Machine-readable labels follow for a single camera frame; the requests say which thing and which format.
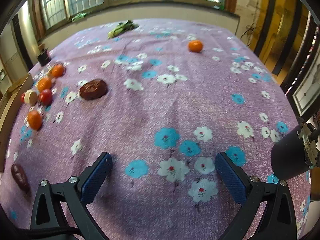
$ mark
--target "brown wrinkled fruit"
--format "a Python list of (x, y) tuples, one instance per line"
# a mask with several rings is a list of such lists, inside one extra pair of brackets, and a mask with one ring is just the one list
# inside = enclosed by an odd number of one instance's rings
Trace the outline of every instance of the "brown wrinkled fruit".
[(13, 164), (11, 166), (11, 174), (19, 188), (24, 192), (29, 192), (30, 184), (28, 182), (28, 178), (24, 173), (23, 168), (19, 164)]
[(108, 92), (107, 84), (102, 79), (94, 79), (80, 87), (80, 96), (85, 100), (100, 98)]

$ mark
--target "blue gripper pad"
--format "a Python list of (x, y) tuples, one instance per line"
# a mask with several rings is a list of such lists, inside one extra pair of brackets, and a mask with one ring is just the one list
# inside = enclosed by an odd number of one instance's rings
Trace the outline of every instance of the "blue gripper pad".
[(93, 202), (111, 168), (112, 157), (107, 153), (81, 187), (81, 202), (83, 204), (87, 205)]
[(246, 187), (221, 153), (216, 155), (214, 165), (233, 200), (243, 205), (247, 201)]

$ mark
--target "purple floral tablecloth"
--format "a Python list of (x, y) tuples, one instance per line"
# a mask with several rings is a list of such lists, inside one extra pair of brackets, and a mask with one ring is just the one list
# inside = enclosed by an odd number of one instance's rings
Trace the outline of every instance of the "purple floral tablecloth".
[[(35, 82), (61, 62), (49, 107), (23, 105), (12, 129), (0, 202), (11, 220), (29, 228), (39, 183), (65, 182), (101, 152), (114, 166), (94, 202), (94, 219), (111, 240), (218, 239), (240, 208), (214, 166), (225, 151), (248, 175), (277, 183), (270, 164), (274, 143), (297, 121), (260, 60), (228, 30), (170, 19), (136, 20), (139, 28), (108, 40), (118, 23), (80, 31), (51, 51), (48, 66), (30, 71)], [(201, 53), (188, 51), (199, 39)], [(107, 95), (85, 101), (80, 86), (101, 78)], [(39, 131), (26, 116), (44, 114)], [(23, 166), (23, 193), (11, 165)], [(288, 181), (302, 236), (310, 202), (309, 172)], [(246, 238), (257, 227), (259, 209)], [(66, 216), (74, 225), (72, 216)]]

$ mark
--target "beige round slice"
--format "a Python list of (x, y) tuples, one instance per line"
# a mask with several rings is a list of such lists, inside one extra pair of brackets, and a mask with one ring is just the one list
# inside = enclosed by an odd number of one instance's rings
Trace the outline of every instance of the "beige round slice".
[(24, 96), (24, 102), (26, 104), (30, 104), (30, 105), (34, 106), (37, 101), (38, 101), (37, 93), (31, 89), (27, 90), (27, 92), (25, 93), (25, 96)]

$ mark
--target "tangerine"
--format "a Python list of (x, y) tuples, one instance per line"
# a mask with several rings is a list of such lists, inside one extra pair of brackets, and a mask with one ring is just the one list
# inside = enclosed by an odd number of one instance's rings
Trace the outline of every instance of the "tangerine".
[(64, 66), (62, 64), (57, 64), (52, 68), (51, 75), (55, 78), (61, 77), (64, 73)]
[(195, 40), (195, 41), (190, 41), (189, 42), (189, 50), (192, 52), (200, 52), (203, 48), (203, 44), (201, 41), (199, 40)]
[(51, 86), (52, 82), (48, 77), (43, 77), (42, 79), (40, 79), (37, 85), (39, 92), (42, 92), (45, 89), (50, 89)]
[(28, 123), (31, 129), (39, 130), (42, 125), (42, 117), (36, 110), (32, 110), (28, 114)]

